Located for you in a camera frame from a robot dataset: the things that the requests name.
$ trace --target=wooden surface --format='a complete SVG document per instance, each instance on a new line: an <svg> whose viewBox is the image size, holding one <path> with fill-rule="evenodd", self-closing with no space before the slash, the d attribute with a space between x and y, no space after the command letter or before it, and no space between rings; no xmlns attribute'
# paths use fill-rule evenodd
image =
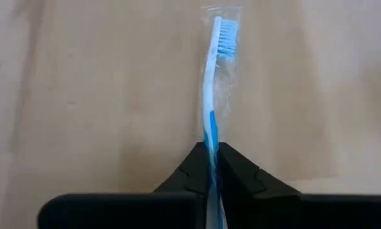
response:
<svg viewBox="0 0 381 229"><path fill-rule="evenodd" d="M201 140L200 7L217 2L0 1L0 228L170 175ZM237 2L222 140L301 191L381 193L381 1Z"/></svg>

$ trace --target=blue bristles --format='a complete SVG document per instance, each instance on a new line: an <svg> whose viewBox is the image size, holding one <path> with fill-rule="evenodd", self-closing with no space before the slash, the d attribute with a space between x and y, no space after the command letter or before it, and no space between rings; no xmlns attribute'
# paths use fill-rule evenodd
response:
<svg viewBox="0 0 381 229"><path fill-rule="evenodd" d="M222 19L218 41L218 57L234 59L237 46L238 23L234 20Z"/></svg>

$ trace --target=blue and white toothbrush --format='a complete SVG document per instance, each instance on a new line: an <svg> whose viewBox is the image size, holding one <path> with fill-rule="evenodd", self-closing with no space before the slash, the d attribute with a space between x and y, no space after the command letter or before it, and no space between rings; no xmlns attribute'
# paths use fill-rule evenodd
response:
<svg viewBox="0 0 381 229"><path fill-rule="evenodd" d="M218 151L218 128L214 115L214 73L217 59L233 62L235 60L235 48L237 44L238 23L233 20L214 18L211 33L209 53L204 71L203 82L203 129L204 142L209 151L210 162L210 192L207 205L208 228L222 229L226 225L223 204L217 187L217 151Z"/></svg>

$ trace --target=toothbrush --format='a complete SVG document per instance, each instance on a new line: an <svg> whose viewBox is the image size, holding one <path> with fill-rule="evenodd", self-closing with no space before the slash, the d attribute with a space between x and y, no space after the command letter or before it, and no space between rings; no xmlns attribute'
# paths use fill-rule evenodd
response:
<svg viewBox="0 0 381 229"><path fill-rule="evenodd" d="M217 59L233 62L237 44L238 23L233 20L214 18L211 32L210 48L204 71L203 82L203 129L204 143L209 152L211 187L209 192L210 205L207 206L207 224L209 228L225 227L225 214L217 184L217 151L218 127L214 115L214 73Z"/></svg>

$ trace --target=toothbrush head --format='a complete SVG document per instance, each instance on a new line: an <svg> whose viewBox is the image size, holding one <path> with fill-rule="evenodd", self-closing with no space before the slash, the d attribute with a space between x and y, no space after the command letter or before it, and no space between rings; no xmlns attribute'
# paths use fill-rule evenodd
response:
<svg viewBox="0 0 381 229"><path fill-rule="evenodd" d="M234 20L221 20L217 56L233 60L237 46L237 31L239 25Z"/></svg>

